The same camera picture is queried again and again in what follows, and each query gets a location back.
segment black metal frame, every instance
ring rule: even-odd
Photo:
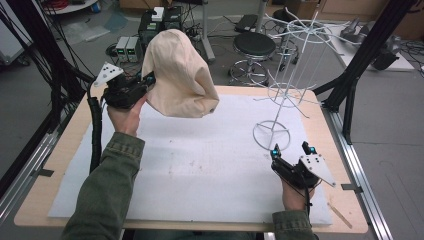
[[[380,49],[415,2],[416,0],[391,0],[346,70],[338,78],[313,90],[316,95],[319,95],[333,88],[330,96],[323,101],[322,105],[331,112],[338,112],[340,104],[346,98],[343,136],[349,144],[352,144],[351,127],[356,85],[368,65],[378,56]]]

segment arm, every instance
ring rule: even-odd
[[[129,111],[108,107],[116,132],[100,166],[84,181],[62,239],[119,239],[144,148],[144,141],[135,137],[144,101]]]
[[[275,239],[316,240],[305,210],[305,198],[281,179],[285,211],[272,214]]]

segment beige hat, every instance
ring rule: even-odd
[[[183,32],[166,30],[152,39],[141,72],[144,77],[151,71],[156,84],[147,102],[163,115],[200,118],[218,105],[208,65]]]

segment black cable sleeve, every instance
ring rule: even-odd
[[[88,97],[88,105],[90,106],[91,118],[93,124],[92,132],[92,155],[90,163],[90,173],[100,165],[100,157],[102,155],[102,111],[99,101],[96,97]]]

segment black stool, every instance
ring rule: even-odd
[[[269,59],[275,51],[275,42],[266,35],[256,32],[245,32],[234,38],[234,51],[246,57],[231,66],[229,73],[231,80],[245,85],[268,85],[268,71],[259,61]]]

